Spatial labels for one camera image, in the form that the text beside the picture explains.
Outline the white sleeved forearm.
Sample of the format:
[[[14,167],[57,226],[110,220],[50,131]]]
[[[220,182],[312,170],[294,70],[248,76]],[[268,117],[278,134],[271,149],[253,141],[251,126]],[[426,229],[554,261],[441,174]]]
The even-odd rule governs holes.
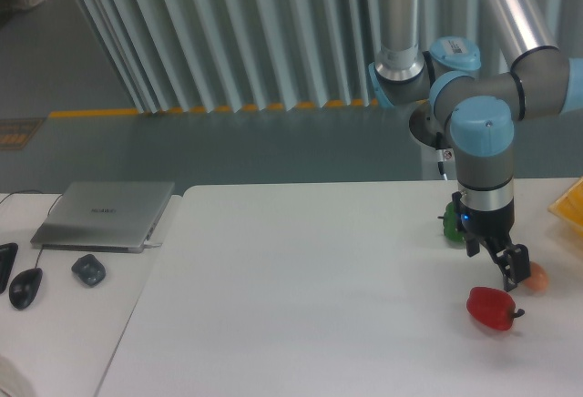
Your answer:
[[[36,397],[36,391],[28,379],[4,356],[0,361],[0,374],[2,396]]]

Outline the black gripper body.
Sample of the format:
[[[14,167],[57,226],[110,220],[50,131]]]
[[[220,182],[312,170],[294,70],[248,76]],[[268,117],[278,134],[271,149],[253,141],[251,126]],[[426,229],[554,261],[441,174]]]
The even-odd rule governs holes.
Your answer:
[[[457,229],[464,234],[474,234],[480,242],[480,247],[486,248],[488,238],[510,238],[510,230],[515,221],[514,200],[501,209],[472,209],[462,202],[463,194],[459,191],[452,194],[457,216]]]

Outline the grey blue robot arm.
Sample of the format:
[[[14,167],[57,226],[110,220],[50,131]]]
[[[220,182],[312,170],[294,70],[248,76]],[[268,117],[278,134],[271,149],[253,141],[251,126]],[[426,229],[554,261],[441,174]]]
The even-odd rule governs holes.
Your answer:
[[[558,49],[536,0],[482,0],[509,69],[477,76],[480,56],[462,37],[419,46],[419,0],[379,0],[380,47],[369,67],[380,105],[427,100],[427,129],[455,155],[455,227],[466,252],[485,249],[505,290],[529,278],[525,245],[514,224],[514,136],[517,122],[582,106],[582,62]]]

